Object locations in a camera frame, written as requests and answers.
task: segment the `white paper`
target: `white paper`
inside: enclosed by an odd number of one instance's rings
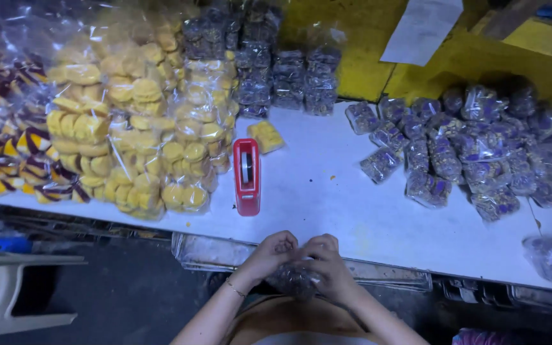
[[[409,0],[380,61],[425,66],[463,11],[461,0]]]

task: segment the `floor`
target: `floor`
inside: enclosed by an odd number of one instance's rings
[[[84,255],[88,265],[58,273],[53,302],[78,318],[69,326],[1,335],[0,344],[167,344],[209,297],[209,275],[183,270],[166,242],[117,239],[66,251]],[[449,344],[464,326],[552,331],[552,315],[446,302],[438,291],[369,290],[432,344]]]

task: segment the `person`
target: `person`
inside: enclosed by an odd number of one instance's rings
[[[281,253],[277,248],[282,245],[293,249]],[[250,290],[286,262],[319,273],[317,289],[326,298],[299,302],[290,296],[270,296],[238,314]],[[289,231],[268,236],[172,341],[217,343],[427,345],[355,282],[334,236],[314,237],[299,248]]]

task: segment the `white plastic chair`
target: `white plastic chair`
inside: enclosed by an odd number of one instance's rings
[[[0,253],[0,334],[69,325],[78,314],[12,316],[27,266],[85,264],[84,257]]]

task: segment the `bracelet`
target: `bracelet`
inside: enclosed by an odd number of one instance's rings
[[[229,277],[225,278],[225,281],[227,282],[227,284],[228,284],[229,286],[231,286],[231,288],[232,288],[235,292],[238,293],[238,295],[240,295],[240,297],[246,298],[246,295],[245,295],[245,294],[239,292],[238,290],[235,289],[235,287],[234,287],[233,285],[231,285],[231,282],[229,281]]]

